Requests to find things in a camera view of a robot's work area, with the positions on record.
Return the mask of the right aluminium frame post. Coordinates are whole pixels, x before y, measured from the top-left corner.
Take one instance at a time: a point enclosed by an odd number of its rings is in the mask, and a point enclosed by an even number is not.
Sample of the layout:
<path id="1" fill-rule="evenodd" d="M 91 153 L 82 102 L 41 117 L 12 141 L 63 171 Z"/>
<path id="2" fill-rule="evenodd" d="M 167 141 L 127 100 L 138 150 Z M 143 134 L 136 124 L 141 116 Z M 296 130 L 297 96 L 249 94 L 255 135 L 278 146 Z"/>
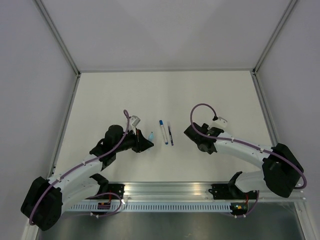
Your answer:
<path id="1" fill-rule="evenodd" d="M 282 32 L 283 28 L 285 27 L 287 21 L 291 17 L 292 13 L 294 12 L 295 8 L 299 4 L 299 0 L 290 0 L 288 5 L 286 6 L 281 18 L 279 19 L 275 29 L 273 30 L 270 38 L 268 39 L 262 53 L 260 54 L 254 68 L 252 69 L 251 73 L 255 76 L 260 68 L 262 67 L 264 61 L 266 60 L 269 52 L 271 51 L 273 45 L 276 43 L 280 33 Z"/>

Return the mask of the aluminium mounting rail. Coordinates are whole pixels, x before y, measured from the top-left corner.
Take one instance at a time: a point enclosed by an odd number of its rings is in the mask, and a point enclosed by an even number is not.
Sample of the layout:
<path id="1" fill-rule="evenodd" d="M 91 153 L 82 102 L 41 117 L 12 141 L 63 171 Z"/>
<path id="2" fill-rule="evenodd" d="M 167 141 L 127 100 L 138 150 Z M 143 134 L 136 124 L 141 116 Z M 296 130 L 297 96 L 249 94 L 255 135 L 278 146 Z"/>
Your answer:
<path id="1" fill-rule="evenodd" d="M 111 182 L 108 190 L 132 202 L 245 202 L 217 182 Z"/>

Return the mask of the aluminium frame post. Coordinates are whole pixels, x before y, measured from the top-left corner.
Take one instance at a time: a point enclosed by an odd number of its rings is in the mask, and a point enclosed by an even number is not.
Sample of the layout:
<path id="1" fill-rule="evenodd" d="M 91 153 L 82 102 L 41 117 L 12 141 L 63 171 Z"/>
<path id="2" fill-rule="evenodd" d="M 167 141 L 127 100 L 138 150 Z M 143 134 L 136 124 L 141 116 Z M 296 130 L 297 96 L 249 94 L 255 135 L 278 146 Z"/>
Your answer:
<path id="1" fill-rule="evenodd" d="M 58 28 L 56 27 L 56 24 L 54 23 L 47 7 L 45 6 L 44 2 L 42 0 L 33 0 L 34 5 L 38 9 L 42 19 L 44 20 L 45 24 L 47 25 L 49 31 L 53 35 L 54 40 L 58 44 L 60 50 L 62 51 L 63 56 L 65 57 L 67 63 L 71 67 L 73 73 L 76 75 L 76 77 L 79 77 L 81 75 L 81 71 L 77 67 L 72 55 L 70 54 L 70 51 L 67 48 L 67 45 L 65 44 L 61 34 L 59 33 Z"/>
<path id="2" fill-rule="evenodd" d="M 268 39 L 262 53 L 260 54 L 254 68 L 252 69 L 251 73 L 255 76 L 260 68 L 262 67 L 264 61 L 266 60 L 269 52 L 271 51 L 273 45 L 276 43 L 280 33 L 282 32 L 283 28 L 285 27 L 287 21 L 291 17 L 292 13 L 294 12 L 295 8 L 299 4 L 299 0 L 290 0 L 288 5 L 286 6 L 281 18 L 279 19 L 275 29 L 273 30 L 270 38 Z"/>

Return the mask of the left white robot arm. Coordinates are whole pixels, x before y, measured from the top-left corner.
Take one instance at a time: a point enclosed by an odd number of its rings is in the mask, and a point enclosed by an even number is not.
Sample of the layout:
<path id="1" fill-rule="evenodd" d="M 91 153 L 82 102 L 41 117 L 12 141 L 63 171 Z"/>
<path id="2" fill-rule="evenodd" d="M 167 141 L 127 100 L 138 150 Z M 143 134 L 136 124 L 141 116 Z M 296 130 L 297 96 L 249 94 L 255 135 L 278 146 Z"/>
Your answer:
<path id="1" fill-rule="evenodd" d="M 139 154 L 153 146 L 140 129 L 125 131 L 120 125 L 112 125 L 81 163 L 49 178 L 37 177 L 20 211 L 31 225 L 46 231 L 78 202 L 94 196 L 104 199 L 108 195 L 109 181 L 100 172 L 116 160 L 117 153 L 132 150 Z"/>

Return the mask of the purple ink pen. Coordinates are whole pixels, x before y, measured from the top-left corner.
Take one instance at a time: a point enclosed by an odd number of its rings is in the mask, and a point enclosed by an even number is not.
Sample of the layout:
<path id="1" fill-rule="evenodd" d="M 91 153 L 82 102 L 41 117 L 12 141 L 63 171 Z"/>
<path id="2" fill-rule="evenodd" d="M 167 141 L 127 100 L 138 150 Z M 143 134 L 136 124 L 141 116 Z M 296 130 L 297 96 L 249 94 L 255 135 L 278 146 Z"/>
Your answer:
<path id="1" fill-rule="evenodd" d="M 168 133 L 169 133 L 170 144 L 171 146 L 174 146 L 173 135 L 172 135 L 171 127 L 169 125 L 168 125 Z"/>

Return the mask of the left aluminium frame post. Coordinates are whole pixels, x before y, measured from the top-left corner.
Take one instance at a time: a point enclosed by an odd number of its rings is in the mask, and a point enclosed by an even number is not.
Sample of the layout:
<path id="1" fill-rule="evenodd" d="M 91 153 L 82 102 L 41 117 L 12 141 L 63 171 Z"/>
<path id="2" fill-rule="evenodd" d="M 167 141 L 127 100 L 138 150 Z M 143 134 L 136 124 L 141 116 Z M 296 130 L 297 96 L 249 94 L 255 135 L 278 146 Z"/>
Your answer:
<path id="1" fill-rule="evenodd" d="M 44 20 L 45 24 L 47 25 L 49 31 L 53 35 L 54 40 L 58 44 L 60 50 L 62 51 L 63 56 L 65 57 L 67 63 L 71 67 L 73 73 L 76 75 L 76 77 L 79 77 L 81 75 L 81 71 L 77 67 L 72 55 L 70 54 L 70 51 L 67 48 L 67 45 L 65 44 L 61 34 L 59 33 L 58 28 L 56 27 L 56 24 L 54 23 L 47 7 L 45 6 L 44 2 L 42 0 L 33 0 L 34 5 L 38 9 L 42 19 Z"/>

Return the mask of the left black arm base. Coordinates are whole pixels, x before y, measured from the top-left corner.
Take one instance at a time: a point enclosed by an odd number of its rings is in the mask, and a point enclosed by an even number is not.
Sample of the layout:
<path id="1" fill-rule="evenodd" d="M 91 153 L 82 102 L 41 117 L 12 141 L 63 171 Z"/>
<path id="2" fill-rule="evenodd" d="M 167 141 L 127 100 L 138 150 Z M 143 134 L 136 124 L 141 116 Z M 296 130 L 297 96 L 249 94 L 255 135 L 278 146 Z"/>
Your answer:
<path id="1" fill-rule="evenodd" d="M 89 197 L 89 199 L 94 200 L 117 200 L 118 197 L 112 194 L 107 193 L 113 193 L 118 195 L 121 199 L 123 199 L 124 193 L 125 193 L 125 185 L 121 183 L 109 183 L 109 181 L 102 175 L 96 173 L 90 177 L 91 179 L 95 180 L 98 185 L 99 189 L 98 192 L 93 195 L 92 197 Z"/>

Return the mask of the blue capped clear pen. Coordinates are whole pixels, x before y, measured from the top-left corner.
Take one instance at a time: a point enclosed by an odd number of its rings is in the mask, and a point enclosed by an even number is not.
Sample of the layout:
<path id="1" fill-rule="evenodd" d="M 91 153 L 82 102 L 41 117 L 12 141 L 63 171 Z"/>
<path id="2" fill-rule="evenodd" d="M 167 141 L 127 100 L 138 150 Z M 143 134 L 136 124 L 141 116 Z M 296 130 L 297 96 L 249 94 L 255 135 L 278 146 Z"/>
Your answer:
<path id="1" fill-rule="evenodd" d="M 160 129 L 161 129 L 161 133 L 162 133 L 162 136 L 163 136 L 164 143 L 166 145 L 168 145 L 169 141 L 168 141 L 168 137 L 167 137 L 167 134 L 166 134 L 165 126 L 164 125 L 160 125 Z"/>

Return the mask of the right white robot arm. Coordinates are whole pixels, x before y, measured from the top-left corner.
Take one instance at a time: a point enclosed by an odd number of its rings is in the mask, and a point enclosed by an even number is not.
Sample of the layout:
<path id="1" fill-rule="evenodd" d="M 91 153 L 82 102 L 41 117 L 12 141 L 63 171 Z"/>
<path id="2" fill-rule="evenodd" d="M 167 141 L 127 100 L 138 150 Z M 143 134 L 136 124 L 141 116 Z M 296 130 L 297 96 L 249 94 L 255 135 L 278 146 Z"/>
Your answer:
<path id="1" fill-rule="evenodd" d="M 256 166 L 254 172 L 238 171 L 227 184 L 228 194 L 240 199 L 253 191 L 271 191 L 288 198 L 298 189 L 304 169 L 292 151 L 282 143 L 276 146 L 255 145 L 233 138 L 221 128 L 192 123 L 184 134 L 201 152 L 227 154 Z"/>

